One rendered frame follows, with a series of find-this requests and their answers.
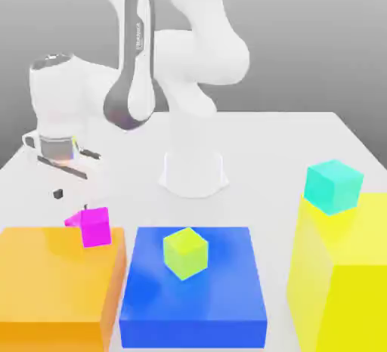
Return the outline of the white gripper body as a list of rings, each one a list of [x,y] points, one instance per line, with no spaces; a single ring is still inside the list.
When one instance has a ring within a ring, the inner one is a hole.
[[[81,154],[63,163],[34,153],[38,179],[45,190],[65,207],[92,207],[101,203],[101,157]]]

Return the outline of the small magenta cube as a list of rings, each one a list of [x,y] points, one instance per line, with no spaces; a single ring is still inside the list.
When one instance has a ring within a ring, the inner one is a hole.
[[[66,227],[78,227],[85,248],[111,243],[110,220],[107,207],[87,208],[64,220]]]

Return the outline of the small lime green cube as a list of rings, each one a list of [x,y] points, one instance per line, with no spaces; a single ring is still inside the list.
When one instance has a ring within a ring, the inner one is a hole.
[[[208,267],[209,243],[191,227],[163,238],[163,260],[181,281]]]

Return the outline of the small cyan cube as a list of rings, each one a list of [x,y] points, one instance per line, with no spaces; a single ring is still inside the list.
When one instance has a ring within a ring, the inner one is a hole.
[[[307,169],[304,199],[332,216],[358,206],[364,174],[333,159]]]

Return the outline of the large orange box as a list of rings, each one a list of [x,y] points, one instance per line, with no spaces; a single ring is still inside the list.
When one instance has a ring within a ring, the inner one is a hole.
[[[109,352],[125,234],[86,249],[75,227],[0,233],[0,352]]]

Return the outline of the large blue box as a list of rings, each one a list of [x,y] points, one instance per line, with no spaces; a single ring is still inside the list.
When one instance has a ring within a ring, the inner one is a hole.
[[[140,227],[119,316],[124,348],[263,348],[268,318],[247,227],[196,227],[208,267],[181,281],[164,264],[173,227]]]

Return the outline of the large yellow box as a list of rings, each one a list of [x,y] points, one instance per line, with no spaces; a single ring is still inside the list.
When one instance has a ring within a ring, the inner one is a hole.
[[[301,352],[387,352],[387,193],[333,216],[301,199],[286,297]]]

